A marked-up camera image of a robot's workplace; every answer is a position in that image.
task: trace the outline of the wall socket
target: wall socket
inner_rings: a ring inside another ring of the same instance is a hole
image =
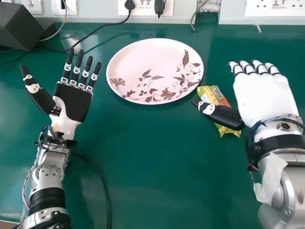
[[[41,0],[21,0],[21,4],[24,5],[31,14],[43,14]]]
[[[62,1],[66,2],[68,7],[67,15],[77,15],[77,0],[51,0],[52,12],[54,15],[65,15],[66,9]]]
[[[132,11],[133,16],[157,16],[154,11],[154,0],[133,0],[135,9]],[[118,0],[118,14],[127,16],[128,10],[125,8],[126,0]],[[162,16],[173,16],[174,0],[167,0]]]
[[[305,16],[305,0],[247,0],[245,17]]]

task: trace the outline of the snack packet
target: snack packet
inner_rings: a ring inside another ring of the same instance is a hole
[[[197,92],[200,99],[205,103],[231,107],[227,99],[219,90],[218,86],[212,85],[212,86],[198,87]],[[228,127],[225,127],[217,123],[215,123],[215,125],[220,133],[220,137],[223,137],[224,134],[229,134],[229,133],[234,134],[237,137],[240,137],[242,135],[241,130],[240,131],[232,130]]]

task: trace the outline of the black speaker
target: black speaker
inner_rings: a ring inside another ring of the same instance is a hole
[[[31,51],[43,28],[21,4],[0,2],[0,46]]]

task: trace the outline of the charger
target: charger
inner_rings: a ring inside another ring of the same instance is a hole
[[[134,4],[133,0],[126,0],[125,8],[128,9],[128,10],[134,10],[135,9],[135,4]]]
[[[163,14],[164,9],[165,9],[165,4],[166,4],[166,1],[164,1],[164,0],[155,0],[154,1],[154,11],[158,15],[158,18],[160,18],[161,15]]]

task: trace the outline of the green table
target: green table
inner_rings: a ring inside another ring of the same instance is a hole
[[[87,119],[77,129],[75,151],[102,168],[114,229],[260,228],[259,203],[245,169],[245,131],[241,139],[220,138],[214,124],[190,104],[196,92],[158,106],[133,104],[115,95],[106,82],[106,65],[124,46],[154,37],[192,46],[205,64],[202,85],[218,85],[234,107],[228,62],[273,62],[288,76],[300,115],[305,116],[305,27],[265,26],[259,33],[254,26],[217,26],[212,14],[197,21],[197,33],[189,25],[108,27],[77,46],[76,53],[83,48],[88,51],[85,58],[92,55],[103,68]],[[61,39],[48,44],[68,47],[96,27],[68,23]],[[1,54],[0,62],[20,54]],[[36,155],[32,142],[50,123],[27,96],[18,65],[27,65],[51,93],[65,60],[65,53],[40,49],[0,67],[0,219],[20,219],[21,187]],[[64,185],[73,228],[105,229],[104,195],[94,168],[72,156]]]

